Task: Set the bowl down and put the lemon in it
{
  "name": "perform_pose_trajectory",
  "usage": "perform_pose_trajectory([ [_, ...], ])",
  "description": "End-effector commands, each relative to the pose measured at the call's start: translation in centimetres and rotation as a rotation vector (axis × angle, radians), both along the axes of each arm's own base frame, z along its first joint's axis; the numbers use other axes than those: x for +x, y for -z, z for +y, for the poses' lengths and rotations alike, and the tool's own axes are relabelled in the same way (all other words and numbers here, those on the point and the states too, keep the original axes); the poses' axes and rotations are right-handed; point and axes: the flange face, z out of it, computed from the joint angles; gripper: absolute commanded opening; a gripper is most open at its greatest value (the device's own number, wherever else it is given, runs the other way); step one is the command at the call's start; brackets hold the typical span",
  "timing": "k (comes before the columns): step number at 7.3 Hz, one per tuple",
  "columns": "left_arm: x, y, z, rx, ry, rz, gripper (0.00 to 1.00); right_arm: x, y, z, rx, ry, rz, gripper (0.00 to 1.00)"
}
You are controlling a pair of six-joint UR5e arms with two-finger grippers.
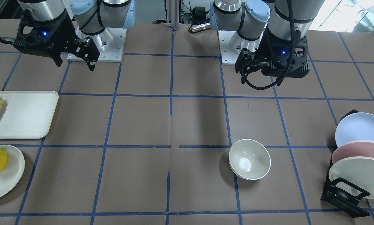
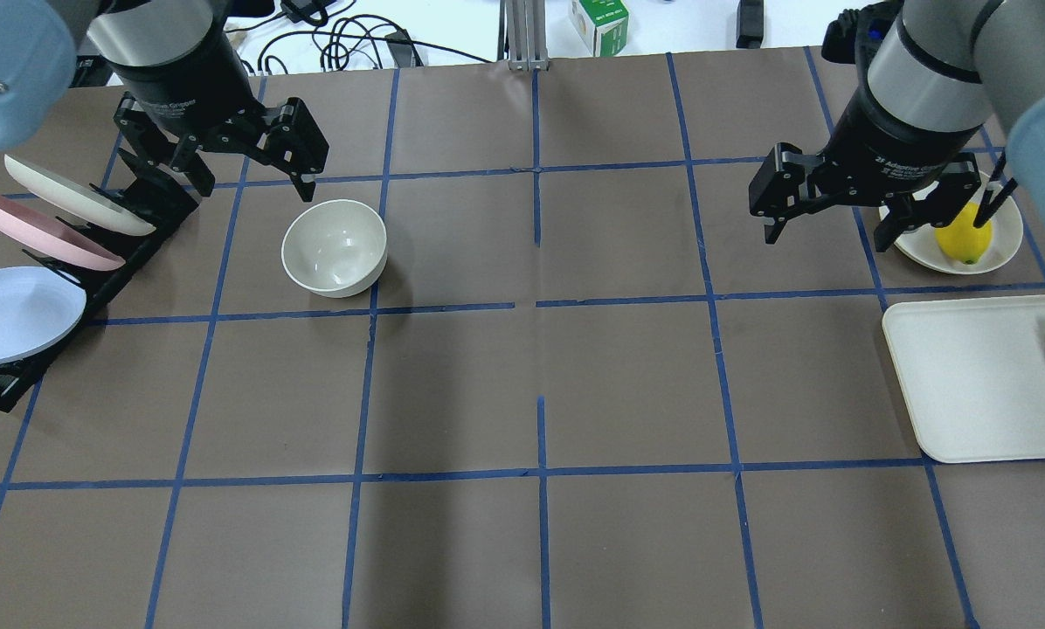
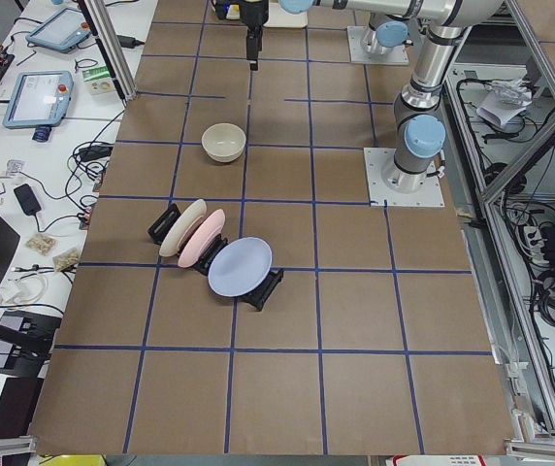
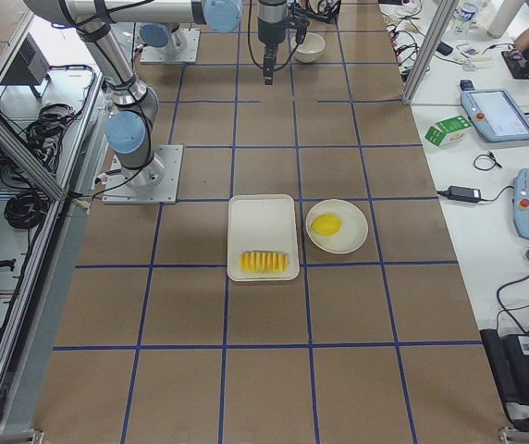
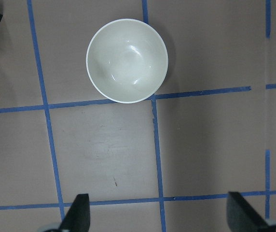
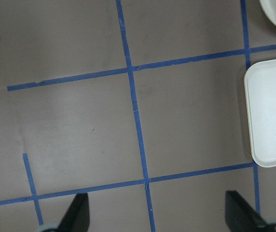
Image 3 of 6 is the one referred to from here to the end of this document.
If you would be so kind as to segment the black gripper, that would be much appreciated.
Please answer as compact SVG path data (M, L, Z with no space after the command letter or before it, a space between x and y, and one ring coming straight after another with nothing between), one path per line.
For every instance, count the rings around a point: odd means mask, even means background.
M245 37L246 60L249 70L257 71L259 53L262 51L262 26L265 24L265 1L241 0L239 6L240 21L249 28Z

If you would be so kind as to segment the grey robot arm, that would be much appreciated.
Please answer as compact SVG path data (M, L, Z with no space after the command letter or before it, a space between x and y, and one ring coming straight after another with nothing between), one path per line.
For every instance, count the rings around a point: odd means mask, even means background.
M416 19L370 13L368 25L359 41L361 49L370 54L384 55L398 46L420 47L424 31Z
M301 14L313 6L333 10L360 10L431 21L410 81L397 95L394 115L397 148L393 159L381 170L391 189L411 194L424 183L432 159L445 140L445 128L434 116L448 67L458 53L468 29L497 12L499 1L281 1L290 14Z

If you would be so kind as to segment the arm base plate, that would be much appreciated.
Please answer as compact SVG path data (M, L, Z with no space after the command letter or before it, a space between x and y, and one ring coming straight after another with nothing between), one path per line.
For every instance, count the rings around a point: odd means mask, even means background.
M445 207L441 181L433 161L421 174L402 172L393 148L364 148L370 204L373 207Z
M350 62L368 65L408 66L405 44L393 48L382 46L368 26L348 26L346 29Z

